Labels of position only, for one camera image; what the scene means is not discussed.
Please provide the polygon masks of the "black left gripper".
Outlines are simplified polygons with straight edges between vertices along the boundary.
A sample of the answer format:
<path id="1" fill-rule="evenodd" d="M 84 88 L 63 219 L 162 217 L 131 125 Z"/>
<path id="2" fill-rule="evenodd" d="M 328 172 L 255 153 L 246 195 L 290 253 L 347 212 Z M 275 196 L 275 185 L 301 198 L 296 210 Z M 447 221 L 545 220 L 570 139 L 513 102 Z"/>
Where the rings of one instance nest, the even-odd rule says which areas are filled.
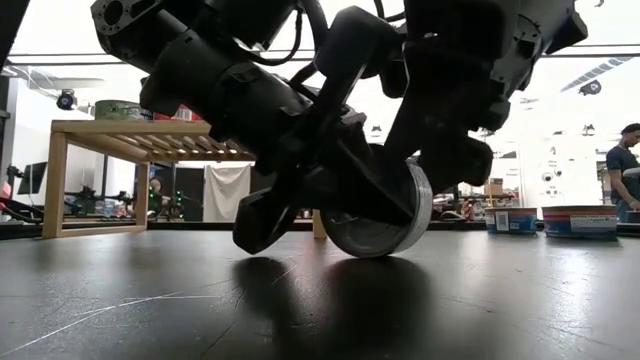
<path id="1" fill-rule="evenodd" d="M 265 173 L 312 161 L 317 145 L 305 128 L 311 102 L 280 77 L 191 30 L 168 40 L 139 42 L 139 67 L 148 73 L 140 104 L 173 115 L 185 106 L 211 126 L 211 136 L 231 140 L 256 157 Z M 281 173 L 272 187 L 239 202 L 234 243 L 249 254 L 264 251 L 293 224 L 303 175 Z"/>

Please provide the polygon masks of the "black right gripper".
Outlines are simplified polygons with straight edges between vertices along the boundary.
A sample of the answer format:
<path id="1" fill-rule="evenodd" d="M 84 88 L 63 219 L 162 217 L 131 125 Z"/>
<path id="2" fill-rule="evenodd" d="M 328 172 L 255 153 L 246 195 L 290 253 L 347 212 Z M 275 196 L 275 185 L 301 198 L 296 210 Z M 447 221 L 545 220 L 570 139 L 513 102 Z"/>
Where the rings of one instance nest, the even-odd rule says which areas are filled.
<path id="1" fill-rule="evenodd" d="M 407 87 L 384 143 L 391 161 L 404 161 L 438 139 L 465 137 L 486 122 L 488 108 L 505 95 L 497 75 L 511 39 L 411 39 L 404 43 Z M 461 182 L 481 186 L 490 176 L 493 151 L 465 137 L 421 150 L 418 164 L 434 194 Z"/>

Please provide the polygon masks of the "silver lid can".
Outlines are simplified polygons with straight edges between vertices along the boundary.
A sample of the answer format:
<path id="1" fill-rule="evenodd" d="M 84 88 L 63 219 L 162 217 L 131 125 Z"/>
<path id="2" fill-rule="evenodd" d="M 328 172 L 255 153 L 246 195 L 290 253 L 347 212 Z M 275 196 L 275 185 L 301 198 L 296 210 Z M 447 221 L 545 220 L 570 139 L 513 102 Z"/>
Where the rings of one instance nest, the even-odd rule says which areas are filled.
<path id="1" fill-rule="evenodd" d="M 433 191 L 423 169 L 411 158 L 405 160 L 410 173 L 415 204 L 412 220 L 398 226 L 355 217 L 338 211 L 323 211 L 320 219 L 328 238 L 345 253 L 357 258 L 378 258 L 405 251 L 426 232 L 433 210 Z"/>

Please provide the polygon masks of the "gold lid can marked eight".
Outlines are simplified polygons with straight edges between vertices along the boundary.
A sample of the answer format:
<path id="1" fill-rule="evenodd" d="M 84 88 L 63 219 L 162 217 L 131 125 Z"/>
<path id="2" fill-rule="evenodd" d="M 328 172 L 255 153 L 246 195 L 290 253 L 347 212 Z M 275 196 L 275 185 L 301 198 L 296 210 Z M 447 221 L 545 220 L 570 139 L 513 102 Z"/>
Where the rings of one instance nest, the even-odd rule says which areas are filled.
<path id="1" fill-rule="evenodd" d="M 485 211 L 486 229 L 495 234 L 534 234 L 537 231 L 536 208 L 489 208 Z"/>

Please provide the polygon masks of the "green label tuna can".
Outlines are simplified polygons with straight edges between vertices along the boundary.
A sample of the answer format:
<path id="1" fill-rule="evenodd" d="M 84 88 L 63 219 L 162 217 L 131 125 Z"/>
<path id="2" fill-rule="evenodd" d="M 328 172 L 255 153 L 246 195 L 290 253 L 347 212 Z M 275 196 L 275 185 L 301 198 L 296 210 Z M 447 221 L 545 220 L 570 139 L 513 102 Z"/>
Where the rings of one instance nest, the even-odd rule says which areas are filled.
<path id="1" fill-rule="evenodd" d="M 95 103 L 97 120 L 151 120 L 152 113 L 138 103 L 122 100 L 100 100 Z"/>

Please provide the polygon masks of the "wooden slatted shelf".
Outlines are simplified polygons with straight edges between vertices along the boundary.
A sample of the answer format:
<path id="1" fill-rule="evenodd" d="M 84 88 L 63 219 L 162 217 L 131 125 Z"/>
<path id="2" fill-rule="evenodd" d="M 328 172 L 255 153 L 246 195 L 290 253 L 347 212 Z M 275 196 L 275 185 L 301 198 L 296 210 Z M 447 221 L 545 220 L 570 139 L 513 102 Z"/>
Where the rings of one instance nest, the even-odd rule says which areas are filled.
<path id="1" fill-rule="evenodd" d="M 42 237 L 45 239 L 142 232 L 147 229 L 148 182 L 153 162 L 251 161 L 253 156 L 232 141 L 209 136 L 202 121 L 54 120 L 51 122 Z M 134 225 L 63 228 L 67 152 L 72 144 L 136 165 L 137 209 Z"/>

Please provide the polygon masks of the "white hanging cloth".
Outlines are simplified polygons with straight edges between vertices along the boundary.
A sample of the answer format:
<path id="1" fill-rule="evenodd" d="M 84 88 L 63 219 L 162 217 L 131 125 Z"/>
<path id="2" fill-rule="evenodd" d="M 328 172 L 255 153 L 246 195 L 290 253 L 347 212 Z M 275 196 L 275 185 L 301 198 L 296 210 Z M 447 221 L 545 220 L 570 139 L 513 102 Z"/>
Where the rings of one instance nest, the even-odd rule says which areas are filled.
<path id="1" fill-rule="evenodd" d="M 250 193 L 251 166 L 204 168 L 203 221 L 233 223 L 239 202 Z"/>

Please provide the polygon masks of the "white cabinet machine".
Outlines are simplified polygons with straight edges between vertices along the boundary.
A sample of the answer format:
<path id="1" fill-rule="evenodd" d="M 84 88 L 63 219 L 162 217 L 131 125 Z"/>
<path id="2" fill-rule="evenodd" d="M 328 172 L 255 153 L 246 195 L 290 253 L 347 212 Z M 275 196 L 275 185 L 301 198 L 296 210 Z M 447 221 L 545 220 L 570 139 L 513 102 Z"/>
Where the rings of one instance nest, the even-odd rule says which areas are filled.
<path id="1" fill-rule="evenodd" d="M 525 207 L 601 205 L 595 146 L 587 137 L 522 138 L 520 198 Z"/>

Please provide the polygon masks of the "black table mat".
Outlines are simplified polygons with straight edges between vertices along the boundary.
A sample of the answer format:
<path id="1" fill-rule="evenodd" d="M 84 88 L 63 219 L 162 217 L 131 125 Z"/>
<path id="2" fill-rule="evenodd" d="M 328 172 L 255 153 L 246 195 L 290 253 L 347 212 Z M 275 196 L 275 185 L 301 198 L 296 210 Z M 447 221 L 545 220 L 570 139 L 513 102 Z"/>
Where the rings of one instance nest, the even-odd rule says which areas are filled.
<path id="1" fill-rule="evenodd" d="M 308 232 L 0 242 L 0 360 L 640 360 L 640 239 L 427 233 L 355 259 Z"/>

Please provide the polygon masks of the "blue red label can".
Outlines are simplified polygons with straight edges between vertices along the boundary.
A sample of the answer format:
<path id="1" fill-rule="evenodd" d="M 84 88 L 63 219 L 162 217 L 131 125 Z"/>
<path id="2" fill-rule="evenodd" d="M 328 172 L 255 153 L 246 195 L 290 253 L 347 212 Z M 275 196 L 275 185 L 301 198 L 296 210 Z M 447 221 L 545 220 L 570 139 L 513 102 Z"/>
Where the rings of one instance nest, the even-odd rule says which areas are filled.
<path id="1" fill-rule="evenodd" d="M 618 218 L 611 205 L 549 206 L 542 208 L 548 237 L 614 239 Z"/>

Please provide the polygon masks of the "black monitor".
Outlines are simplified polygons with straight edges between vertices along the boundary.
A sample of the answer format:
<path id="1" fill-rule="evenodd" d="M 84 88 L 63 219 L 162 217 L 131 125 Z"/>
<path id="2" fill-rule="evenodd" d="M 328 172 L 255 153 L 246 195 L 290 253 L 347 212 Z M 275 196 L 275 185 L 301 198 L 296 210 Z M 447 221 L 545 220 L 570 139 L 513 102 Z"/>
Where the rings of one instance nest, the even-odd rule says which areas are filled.
<path id="1" fill-rule="evenodd" d="M 18 195 L 38 194 L 42 186 L 47 162 L 29 164 L 25 167 L 18 187 Z"/>

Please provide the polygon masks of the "long ceiling light rail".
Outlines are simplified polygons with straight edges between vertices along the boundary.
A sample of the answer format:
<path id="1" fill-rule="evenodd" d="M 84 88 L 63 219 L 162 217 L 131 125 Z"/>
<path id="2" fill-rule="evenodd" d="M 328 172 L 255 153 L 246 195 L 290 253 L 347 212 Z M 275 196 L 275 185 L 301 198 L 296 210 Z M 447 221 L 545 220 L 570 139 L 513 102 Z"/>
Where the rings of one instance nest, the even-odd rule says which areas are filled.
<path id="1" fill-rule="evenodd" d="M 640 44 L 582 44 L 551 54 L 558 58 L 603 58 L 640 56 Z M 12 54 L 7 64 L 16 66 L 114 65 L 123 61 L 104 53 Z"/>

